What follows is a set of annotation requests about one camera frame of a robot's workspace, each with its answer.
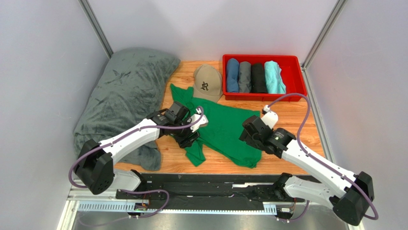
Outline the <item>green t-shirt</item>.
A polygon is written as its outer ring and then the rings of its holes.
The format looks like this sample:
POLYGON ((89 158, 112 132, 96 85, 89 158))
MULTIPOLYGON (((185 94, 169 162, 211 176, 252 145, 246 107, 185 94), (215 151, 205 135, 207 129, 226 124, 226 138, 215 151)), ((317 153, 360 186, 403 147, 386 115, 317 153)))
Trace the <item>green t-shirt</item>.
POLYGON ((255 168, 261 160, 261 150, 255 149, 239 140, 242 134, 242 123, 249 117, 259 116, 258 111, 228 107, 210 100, 193 97, 193 88, 182 89, 170 85, 172 98, 195 112, 198 106, 204 109, 208 124, 198 130, 200 137, 187 147, 186 157, 194 166, 201 165, 205 160, 203 146, 226 156, 241 167, 255 168))

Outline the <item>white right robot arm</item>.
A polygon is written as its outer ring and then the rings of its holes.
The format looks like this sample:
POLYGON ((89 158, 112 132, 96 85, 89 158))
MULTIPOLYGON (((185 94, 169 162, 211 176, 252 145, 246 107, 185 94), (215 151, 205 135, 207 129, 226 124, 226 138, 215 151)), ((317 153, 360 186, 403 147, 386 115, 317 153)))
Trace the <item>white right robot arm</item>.
POLYGON ((297 165, 318 181, 311 182, 282 173, 274 187, 289 197, 328 207, 347 224, 358 226, 374 200, 372 177, 365 172, 356 174, 319 156, 289 131, 274 129, 277 120, 276 114, 253 115, 243 122, 239 139, 297 165))

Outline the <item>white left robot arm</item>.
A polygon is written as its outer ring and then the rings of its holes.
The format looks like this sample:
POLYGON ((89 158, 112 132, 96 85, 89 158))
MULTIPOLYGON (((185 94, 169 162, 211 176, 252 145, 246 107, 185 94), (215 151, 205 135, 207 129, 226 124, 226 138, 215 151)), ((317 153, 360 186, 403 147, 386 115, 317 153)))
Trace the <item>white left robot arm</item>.
POLYGON ((73 186, 88 189, 94 195, 108 189, 134 192, 142 182, 141 176, 135 171, 115 169, 121 159, 162 136, 172 136, 182 149, 190 147, 200 136, 199 128, 207 124, 201 106, 192 114, 186 106, 174 102, 170 108, 151 113, 117 136, 85 142, 68 179, 73 186))

